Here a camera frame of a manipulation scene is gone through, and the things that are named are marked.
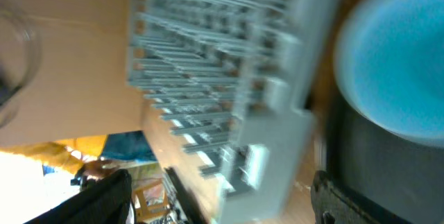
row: wooden countertop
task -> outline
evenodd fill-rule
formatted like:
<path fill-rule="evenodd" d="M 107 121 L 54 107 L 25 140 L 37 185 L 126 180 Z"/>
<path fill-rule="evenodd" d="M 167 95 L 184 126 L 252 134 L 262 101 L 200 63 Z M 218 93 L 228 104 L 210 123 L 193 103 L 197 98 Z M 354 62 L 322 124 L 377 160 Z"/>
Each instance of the wooden countertop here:
<path fill-rule="evenodd" d="M 197 155 L 182 152 L 182 145 L 187 144 L 183 137 L 169 134 L 171 122 L 160 119 L 161 110 L 150 107 L 151 101 L 144 106 L 143 130 L 162 167 L 172 166 L 176 169 L 182 183 L 192 192 L 207 220 L 217 212 L 218 197 L 216 178 L 204 180 L 199 176 L 198 167 L 205 165 Z M 308 186 L 314 176 L 314 145 L 307 149 L 304 162 L 295 179 L 293 192 L 285 212 L 279 218 L 262 221 L 262 223 L 314 223 Z"/>

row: gray plastic dish rack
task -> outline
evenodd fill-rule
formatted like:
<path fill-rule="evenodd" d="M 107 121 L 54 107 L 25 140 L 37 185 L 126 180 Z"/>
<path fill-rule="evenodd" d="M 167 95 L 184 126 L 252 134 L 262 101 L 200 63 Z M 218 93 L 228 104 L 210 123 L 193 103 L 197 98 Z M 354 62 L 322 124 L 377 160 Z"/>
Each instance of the gray plastic dish rack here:
<path fill-rule="evenodd" d="M 220 224 L 283 210 L 310 140 L 304 109 L 338 0 L 131 0 L 128 83 L 205 154 Z"/>

